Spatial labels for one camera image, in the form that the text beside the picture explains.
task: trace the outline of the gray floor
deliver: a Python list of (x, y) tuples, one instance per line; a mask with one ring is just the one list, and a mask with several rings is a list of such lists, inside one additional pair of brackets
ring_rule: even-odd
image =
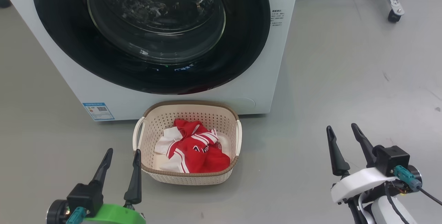
[[(242, 118), (240, 161), (219, 186), (185, 187), (143, 175), (137, 210), (148, 223), (352, 223), (334, 205), (325, 127), (352, 172), (365, 161), (356, 122), (372, 143), (399, 145), (442, 198), (442, 7), (401, 0), (297, 0), (272, 111)], [(95, 123), (14, 8), (0, 9), (0, 223), (43, 223), (48, 206), (87, 183), (108, 147), (107, 203), (123, 204), (134, 122)], [(442, 208), (421, 193), (399, 196), (419, 223)]]

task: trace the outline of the red and white clothing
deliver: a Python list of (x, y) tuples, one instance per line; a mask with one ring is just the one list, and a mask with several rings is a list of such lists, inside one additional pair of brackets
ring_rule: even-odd
[(160, 169), (168, 172), (207, 173), (220, 172), (229, 167), (230, 158), (222, 153), (217, 143), (216, 130), (208, 131), (199, 121), (177, 119), (174, 126), (164, 130), (164, 136), (155, 145), (155, 152), (169, 158)]

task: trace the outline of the basket handle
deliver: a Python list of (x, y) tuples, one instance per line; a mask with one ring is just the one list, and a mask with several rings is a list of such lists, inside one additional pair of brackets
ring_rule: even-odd
[[(139, 149), (139, 146), (141, 145), (141, 137), (143, 136), (144, 133), (144, 117), (141, 117), (137, 124), (135, 125), (135, 129), (134, 129), (134, 135), (132, 136), (132, 148), (135, 150)], [(138, 138), (138, 133), (139, 133), (139, 129), (141, 124), (143, 124), (142, 128), (141, 128), (141, 134), (140, 137)]]
[(237, 120), (237, 156), (240, 155), (242, 143), (243, 143), (243, 128), (241, 126), (241, 121)]

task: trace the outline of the white washing machine body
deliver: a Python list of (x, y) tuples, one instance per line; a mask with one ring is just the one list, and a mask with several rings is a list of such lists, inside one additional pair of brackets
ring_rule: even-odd
[(94, 114), (93, 110), (89, 111), (97, 121), (138, 119), (151, 105), (170, 100), (217, 101), (231, 106), (238, 114), (270, 112), (295, 4), (295, 0), (269, 0), (272, 15), (267, 42), (256, 61), (237, 78), (199, 93), (157, 95), (113, 84), (86, 70), (50, 37), (39, 19), (33, 0), (11, 2), (85, 108), (107, 107), (109, 114), (104, 117)]

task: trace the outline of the round glass window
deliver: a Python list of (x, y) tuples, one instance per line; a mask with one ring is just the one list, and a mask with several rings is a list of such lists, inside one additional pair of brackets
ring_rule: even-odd
[(112, 44), (160, 65), (192, 62), (221, 38), (221, 0), (87, 0), (90, 16)]

